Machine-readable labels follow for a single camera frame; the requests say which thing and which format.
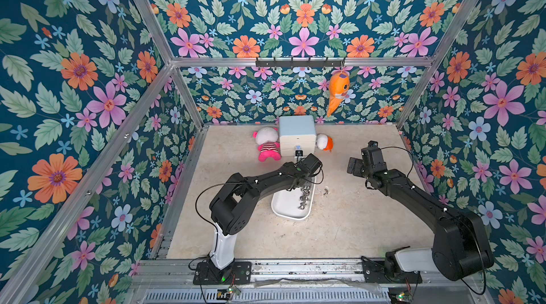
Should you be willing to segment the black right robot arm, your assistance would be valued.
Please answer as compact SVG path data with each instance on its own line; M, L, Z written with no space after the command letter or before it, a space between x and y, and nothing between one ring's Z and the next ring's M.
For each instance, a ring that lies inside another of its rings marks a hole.
M459 281L492 267L495 263L482 218L442 204L413 183L405 173L389 169L382 149L374 141L361 150L361 158L350 158L347 173L366 180L377 190L421 219L433 232L429 249L401 249L390 258L404 272L438 272Z

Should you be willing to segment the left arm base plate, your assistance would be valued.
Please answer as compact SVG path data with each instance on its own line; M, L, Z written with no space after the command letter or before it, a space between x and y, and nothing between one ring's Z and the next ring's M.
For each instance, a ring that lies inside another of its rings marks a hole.
M253 264L249 261L233 261L225 269L219 269L212 261L198 263L193 285L246 285L250 283Z

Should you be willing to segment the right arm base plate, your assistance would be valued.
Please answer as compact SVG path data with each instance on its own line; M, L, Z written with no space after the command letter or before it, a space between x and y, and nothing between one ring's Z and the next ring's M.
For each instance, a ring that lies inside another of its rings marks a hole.
M373 259L361 257L363 276L367 283L376 284L421 284L417 271L402 271L393 258Z

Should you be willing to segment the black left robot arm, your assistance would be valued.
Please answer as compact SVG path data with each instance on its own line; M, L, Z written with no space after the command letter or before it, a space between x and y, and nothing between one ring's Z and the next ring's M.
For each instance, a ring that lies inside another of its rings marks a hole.
M277 170L259 176L233 174L209 204L211 219L224 235L236 235L249 223L260 200L310 183L322 166L323 163L310 154L297 163L284 163Z

